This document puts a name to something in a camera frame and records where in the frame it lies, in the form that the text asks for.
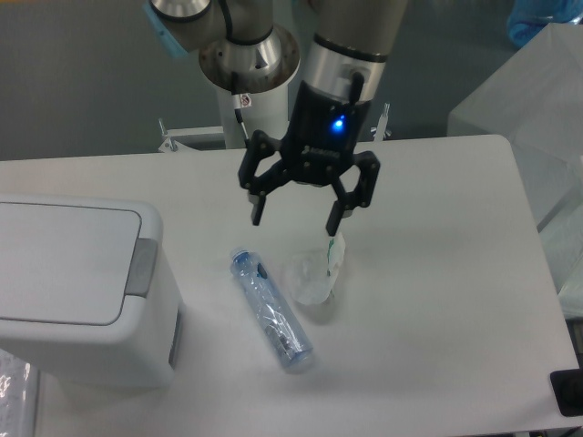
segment blue led light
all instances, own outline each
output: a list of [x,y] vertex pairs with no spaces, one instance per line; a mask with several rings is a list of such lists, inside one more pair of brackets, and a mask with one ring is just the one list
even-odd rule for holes
[[341,116],[336,121],[332,123],[332,132],[340,134],[344,131],[344,116]]

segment blue object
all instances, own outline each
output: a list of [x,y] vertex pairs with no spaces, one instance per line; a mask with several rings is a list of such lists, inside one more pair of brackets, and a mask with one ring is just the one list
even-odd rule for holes
[[340,116],[340,118],[336,119],[332,123],[332,132],[336,134],[341,134],[344,131],[344,116]]
[[168,54],[171,57],[187,56],[189,52],[179,44],[176,38],[172,36],[170,31],[162,24],[156,13],[152,10],[152,6],[149,3],[145,3],[142,7],[149,23],[152,25],[154,32],[156,32],[156,35],[158,36],[159,42],[162,43]]
[[243,286],[245,297],[283,367],[307,358],[312,344],[283,296],[271,281],[258,254],[236,249],[230,272]]
[[524,46],[548,23],[578,25],[583,18],[583,0],[515,0],[508,17],[508,37]]

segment table surface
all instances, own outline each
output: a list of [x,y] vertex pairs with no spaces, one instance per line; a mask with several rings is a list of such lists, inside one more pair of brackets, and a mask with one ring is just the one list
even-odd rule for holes
[[560,415],[551,391],[549,373],[577,361],[508,143],[372,149],[383,168],[372,206],[342,223],[333,302],[292,304],[316,356],[301,374],[271,355],[229,252],[256,249],[277,278],[292,254],[326,243],[330,188],[276,191],[254,228],[235,177],[239,150],[0,163],[4,192],[155,205],[188,307],[168,389],[44,375],[36,435],[418,437],[581,425]]

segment crumpled plastic cup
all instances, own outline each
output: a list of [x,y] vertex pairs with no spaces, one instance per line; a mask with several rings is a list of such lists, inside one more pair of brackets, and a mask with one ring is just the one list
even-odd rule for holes
[[345,247],[344,237],[339,233],[331,239],[328,249],[293,255],[282,274],[283,287],[291,298],[302,305],[324,303],[338,278]]

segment gray floor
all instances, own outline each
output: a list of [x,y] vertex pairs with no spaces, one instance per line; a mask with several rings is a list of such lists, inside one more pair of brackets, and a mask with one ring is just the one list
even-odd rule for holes
[[[152,152],[158,117],[219,124],[196,56],[167,57],[143,1],[0,3],[0,160]],[[275,5],[305,55],[316,17],[300,0]],[[411,0],[367,125],[390,101],[395,138],[443,136],[448,112],[515,53],[511,5]]]

